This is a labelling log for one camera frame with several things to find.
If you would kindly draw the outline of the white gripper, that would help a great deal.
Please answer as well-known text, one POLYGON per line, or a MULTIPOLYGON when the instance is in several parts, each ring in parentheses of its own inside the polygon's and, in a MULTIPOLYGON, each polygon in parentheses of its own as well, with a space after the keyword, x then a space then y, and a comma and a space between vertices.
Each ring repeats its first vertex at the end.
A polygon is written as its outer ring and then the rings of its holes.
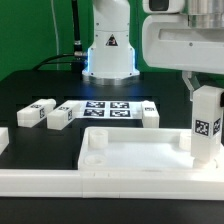
POLYGON ((190 99, 197 72, 224 74, 224 0, 142 0, 142 52, 150 67, 183 70, 190 99))

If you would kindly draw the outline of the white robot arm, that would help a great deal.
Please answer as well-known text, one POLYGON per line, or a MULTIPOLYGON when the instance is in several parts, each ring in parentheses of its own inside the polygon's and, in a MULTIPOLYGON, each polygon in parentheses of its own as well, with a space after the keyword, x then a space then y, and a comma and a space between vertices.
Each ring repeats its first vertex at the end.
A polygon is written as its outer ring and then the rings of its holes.
MULTIPOLYGON (((129 42, 128 0, 92 0, 94 41, 83 78, 120 85, 139 76, 129 42)), ((142 53, 154 68, 174 69, 190 91, 198 73, 224 75, 224 0, 142 0, 148 17, 142 26, 142 53)))

